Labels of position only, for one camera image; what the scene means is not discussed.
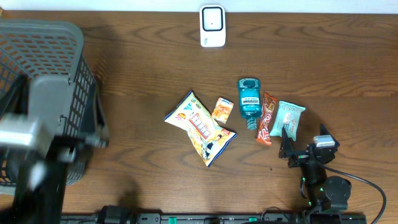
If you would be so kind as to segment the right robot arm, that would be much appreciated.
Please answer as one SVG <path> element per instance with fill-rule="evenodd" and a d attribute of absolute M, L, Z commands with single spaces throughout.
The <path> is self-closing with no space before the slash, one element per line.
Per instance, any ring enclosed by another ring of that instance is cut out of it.
<path fill-rule="evenodd" d="M 302 172 L 301 185 L 306 188 L 310 208 L 302 212 L 302 223 L 342 223 L 341 213 L 348 208 L 351 182 L 340 176 L 327 176 L 325 165 L 335 158 L 339 142 L 320 126 L 320 134 L 313 138 L 305 150 L 293 150 L 285 128 L 279 157 L 288 159 L 288 167 L 299 167 Z"/>

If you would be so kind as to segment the pale green wipes pack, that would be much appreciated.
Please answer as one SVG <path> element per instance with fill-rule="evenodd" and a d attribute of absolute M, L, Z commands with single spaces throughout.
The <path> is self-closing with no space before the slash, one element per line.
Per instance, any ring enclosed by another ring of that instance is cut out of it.
<path fill-rule="evenodd" d="M 282 128 L 285 129 L 289 138 L 297 139 L 297 129 L 300 116 L 306 108 L 286 101 L 279 101 L 277 115 L 270 132 L 271 136 L 282 136 Z"/>

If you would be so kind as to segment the red brown snack packet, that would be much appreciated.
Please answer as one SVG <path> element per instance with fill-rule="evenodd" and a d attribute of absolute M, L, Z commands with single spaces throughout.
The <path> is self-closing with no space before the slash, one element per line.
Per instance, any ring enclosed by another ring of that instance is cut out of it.
<path fill-rule="evenodd" d="M 272 119 L 272 115 L 275 109 L 277 99 L 270 96 L 268 93 L 264 92 L 264 97 L 262 101 L 262 115 L 260 118 L 259 128 L 257 130 L 256 141 L 271 146 L 271 135 L 269 131 L 269 123 Z"/>

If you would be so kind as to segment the teal mouthwash bottle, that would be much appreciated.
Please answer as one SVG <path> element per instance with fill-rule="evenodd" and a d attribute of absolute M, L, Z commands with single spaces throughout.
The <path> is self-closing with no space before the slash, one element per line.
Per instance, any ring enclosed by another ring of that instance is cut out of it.
<path fill-rule="evenodd" d="M 262 114 L 260 89 L 261 83 L 257 78 L 242 78 L 238 81 L 239 110 L 249 130 L 257 128 L 257 119 Z"/>

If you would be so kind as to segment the yellow snack bag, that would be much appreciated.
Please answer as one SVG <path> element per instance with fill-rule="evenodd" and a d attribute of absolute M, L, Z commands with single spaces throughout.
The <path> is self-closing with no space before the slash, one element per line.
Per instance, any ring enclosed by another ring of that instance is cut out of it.
<path fill-rule="evenodd" d="M 223 153 L 237 136 L 221 127 L 193 91 L 189 91 L 164 121 L 187 132 L 193 147 L 207 167 Z"/>

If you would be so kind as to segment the small orange juice carton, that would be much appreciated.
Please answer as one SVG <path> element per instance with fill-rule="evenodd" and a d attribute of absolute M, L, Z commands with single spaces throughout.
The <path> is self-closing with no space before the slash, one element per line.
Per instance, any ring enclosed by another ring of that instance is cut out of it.
<path fill-rule="evenodd" d="M 211 116 L 216 121 L 226 124 L 233 107 L 234 103 L 232 101 L 219 97 Z"/>

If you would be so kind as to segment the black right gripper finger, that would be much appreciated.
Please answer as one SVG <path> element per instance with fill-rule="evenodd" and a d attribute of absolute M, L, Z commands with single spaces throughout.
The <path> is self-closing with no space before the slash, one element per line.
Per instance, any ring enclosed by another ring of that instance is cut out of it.
<path fill-rule="evenodd" d="M 282 140 L 279 149 L 279 158 L 289 158 L 293 154 L 292 145 L 285 128 L 282 128 Z"/>
<path fill-rule="evenodd" d="M 320 125 L 320 136 L 321 135 L 331 135 L 324 124 Z M 332 136 L 332 138 L 335 140 L 335 146 L 334 147 L 339 147 L 340 146 L 339 142 L 333 136 Z"/>

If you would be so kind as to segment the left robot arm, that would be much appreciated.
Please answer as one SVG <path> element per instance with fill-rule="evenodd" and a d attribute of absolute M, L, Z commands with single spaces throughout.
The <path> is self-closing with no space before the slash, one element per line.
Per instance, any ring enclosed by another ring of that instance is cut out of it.
<path fill-rule="evenodd" d="M 1 140 L 19 162 L 14 200 L 1 210 L 1 223 L 60 223 L 69 164 L 87 149 L 108 145 L 109 139 L 95 136 L 55 136 L 41 156 L 36 142 Z"/>

